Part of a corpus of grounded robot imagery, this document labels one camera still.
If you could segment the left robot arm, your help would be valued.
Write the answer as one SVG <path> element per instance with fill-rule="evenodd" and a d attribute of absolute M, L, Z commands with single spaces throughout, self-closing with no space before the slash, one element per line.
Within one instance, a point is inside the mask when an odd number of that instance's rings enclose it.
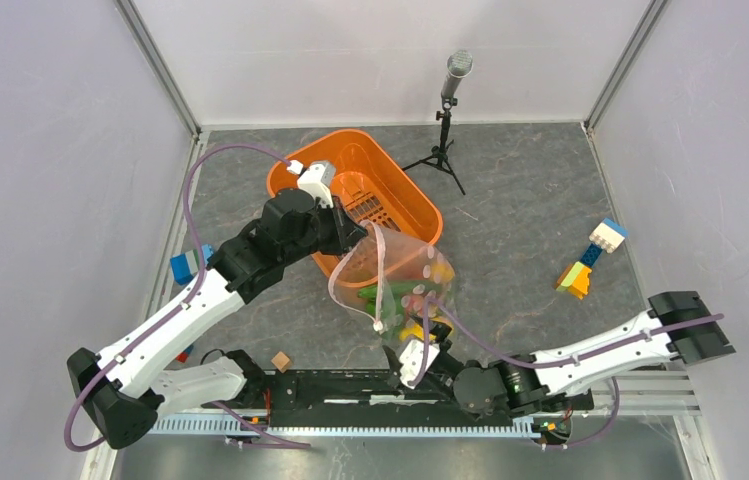
<path fill-rule="evenodd" d="M 88 415 L 103 442 L 122 449 L 179 409 L 230 399 L 240 407 L 256 405 L 263 379 L 231 358 L 181 372 L 185 395 L 164 383 L 165 368 L 210 327 L 279 283 L 288 266 L 315 253 L 346 254 L 367 235 L 338 198 L 324 203 L 298 188 L 281 190 L 169 304 L 103 350 L 80 348 L 68 357 L 76 400 L 63 431 L 66 446 L 87 449 L 72 439 L 79 412 Z"/>

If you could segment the orange plastic basket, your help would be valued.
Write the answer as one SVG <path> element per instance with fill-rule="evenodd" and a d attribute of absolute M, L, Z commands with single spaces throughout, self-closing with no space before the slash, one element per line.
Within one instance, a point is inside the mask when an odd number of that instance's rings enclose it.
<path fill-rule="evenodd" d="M 342 129 L 323 136 L 288 154 L 289 160 L 298 160 L 304 166 L 326 160 L 335 167 L 331 192 L 337 195 L 348 214 L 358 223 L 369 220 L 380 227 L 402 232 L 435 245 L 443 230 L 439 209 L 409 178 L 389 154 L 366 132 Z M 271 196 L 287 187 L 296 186 L 296 178 L 282 164 L 272 167 L 266 187 Z M 416 257 L 410 242 L 398 242 L 392 237 L 387 246 L 397 246 L 386 253 L 384 268 L 392 278 L 425 278 L 426 247 L 419 248 Z M 368 250 L 360 250 L 336 276 L 336 286 L 363 287 L 377 282 L 376 240 Z"/>

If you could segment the clear pink-dotted zip bag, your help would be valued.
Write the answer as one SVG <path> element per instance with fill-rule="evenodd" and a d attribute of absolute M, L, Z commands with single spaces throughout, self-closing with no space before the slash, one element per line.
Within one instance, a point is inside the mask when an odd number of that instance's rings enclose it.
<path fill-rule="evenodd" d="M 366 322 L 382 344 L 398 348 L 422 337 L 427 312 L 432 342 L 454 329 L 444 307 L 455 306 L 456 272 L 432 244 L 364 220 L 363 238 L 344 255 L 328 278 L 328 293 L 339 306 Z"/>

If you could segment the yellow toy lemon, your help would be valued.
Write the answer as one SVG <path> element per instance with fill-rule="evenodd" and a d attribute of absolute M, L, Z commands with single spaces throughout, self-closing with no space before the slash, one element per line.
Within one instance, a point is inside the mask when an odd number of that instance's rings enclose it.
<path fill-rule="evenodd" d="M 433 333 L 435 322 L 430 322 L 428 325 L 428 337 L 431 342 L 436 341 L 436 335 Z M 409 337 L 414 336 L 419 339 L 423 338 L 423 324 L 419 324 L 415 321 L 407 322 L 398 333 L 398 341 L 400 343 L 406 341 Z"/>

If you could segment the yellow toy corn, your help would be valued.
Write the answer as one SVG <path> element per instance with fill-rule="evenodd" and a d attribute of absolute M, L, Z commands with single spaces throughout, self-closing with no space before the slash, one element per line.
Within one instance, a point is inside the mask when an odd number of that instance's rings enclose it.
<path fill-rule="evenodd" d="M 431 267 L 431 279 L 437 284 L 447 284 L 454 276 L 455 270 L 447 262 L 437 262 Z"/>

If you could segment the green toy cucumber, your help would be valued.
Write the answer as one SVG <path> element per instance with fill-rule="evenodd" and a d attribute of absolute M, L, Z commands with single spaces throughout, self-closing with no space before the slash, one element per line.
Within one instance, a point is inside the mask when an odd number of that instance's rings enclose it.
<path fill-rule="evenodd" d="M 413 296 L 421 295 L 427 290 L 427 284 L 421 281 L 402 281 L 389 283 L 384 289 L 378 284 L 368 285 L 359 289 L 355 297 L 368 302 L 375 302 L 377 294 L 381 292 L 384 298 L 391 296 L 394 302 L 406 307 Z"/>

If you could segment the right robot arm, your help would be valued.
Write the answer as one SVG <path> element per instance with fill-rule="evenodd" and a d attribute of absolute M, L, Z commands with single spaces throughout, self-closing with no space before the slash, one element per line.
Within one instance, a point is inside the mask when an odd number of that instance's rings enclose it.
<path fill-rule="evenodd" d="M 602 334 L 557 349 L 497 352 L 496 361 L 482 366 L 448 354 L 448 324 L 413 315 L 418 332 L 407 334 L 387 356 L 406 388 L 437 374 L 462 412 L 521 417 L 571 408 L 594 384 L 637 368 L 674 360 L 693 366 L 731 355 L 735 348 L 719 319 L 698 292 L 668 291 L 650 297 L 646 310 Z"/>

